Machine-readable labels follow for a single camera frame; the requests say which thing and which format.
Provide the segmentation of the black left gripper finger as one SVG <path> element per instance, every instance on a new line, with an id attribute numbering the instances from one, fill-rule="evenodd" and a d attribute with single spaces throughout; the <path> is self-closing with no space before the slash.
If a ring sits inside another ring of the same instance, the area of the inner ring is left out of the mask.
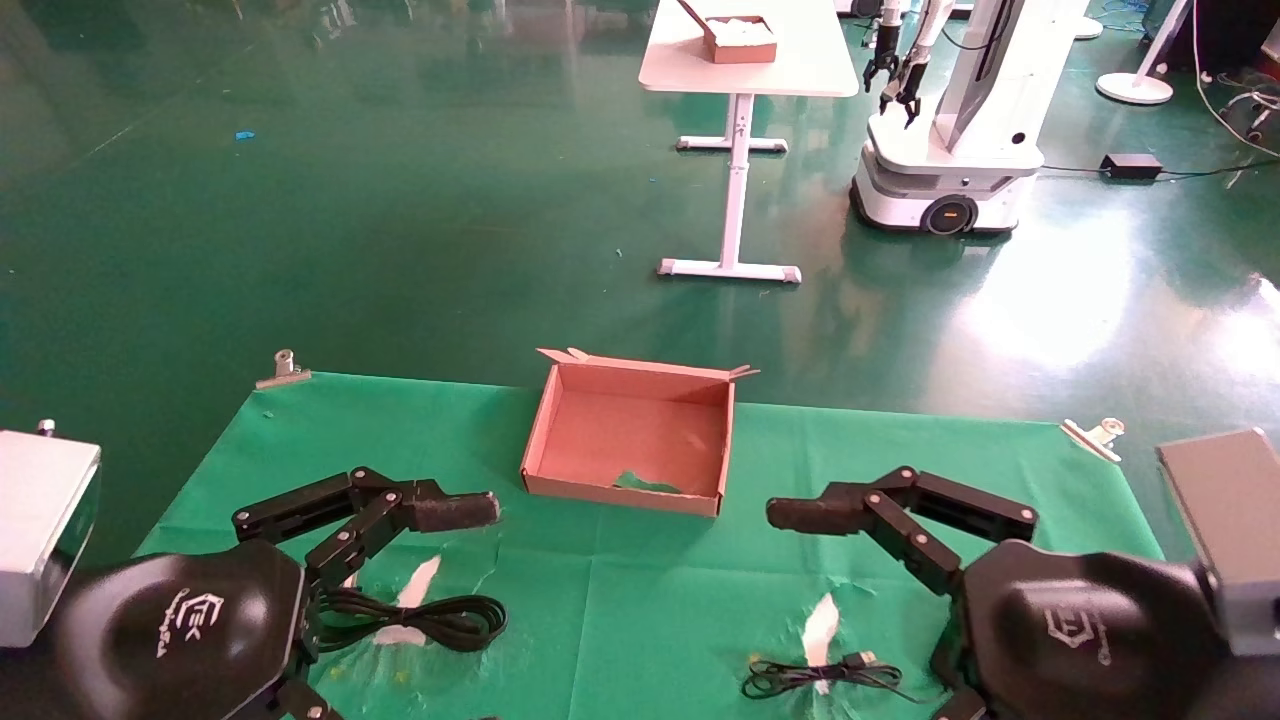
<path id="1" fill-rule="evenodd" d="M 343 716 L 303 680 L 284 680 L 271 694 L 266 719 L 342 720 Z"/>
<path id="2" fill-rule="evenodd" d="M 398 534 L 490 527 L 500 518 L 492 492 L 451 495 L 431 479 L 393 480 L 355 468 L 237 510 L 237 539 L 279 544 L 329 525 L 337 529 L 305 556 L 310 585 L 342 585 Z"/>

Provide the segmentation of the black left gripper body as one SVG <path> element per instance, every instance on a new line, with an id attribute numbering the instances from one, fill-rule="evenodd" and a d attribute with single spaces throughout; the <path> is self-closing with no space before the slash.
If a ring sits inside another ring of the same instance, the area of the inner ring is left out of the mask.
<path id="1" fill-rule="evenodd" d="M 74 579 L 52 697 L 70 719 L 266 719 L 284 680 L 308 683 L 303 594 L 303 569 L 264 541 Z"/>

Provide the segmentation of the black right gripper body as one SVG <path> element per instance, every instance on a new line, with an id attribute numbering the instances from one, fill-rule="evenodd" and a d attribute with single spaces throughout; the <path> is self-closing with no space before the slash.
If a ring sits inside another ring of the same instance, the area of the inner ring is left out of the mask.
<path id="1" fill-rule="evenodd" d="M 987 719 L 1234 717 L 1240 665 L 1207 589 L 1190 565 L 1006 541 L 963 570 L 931 665 Z"/>

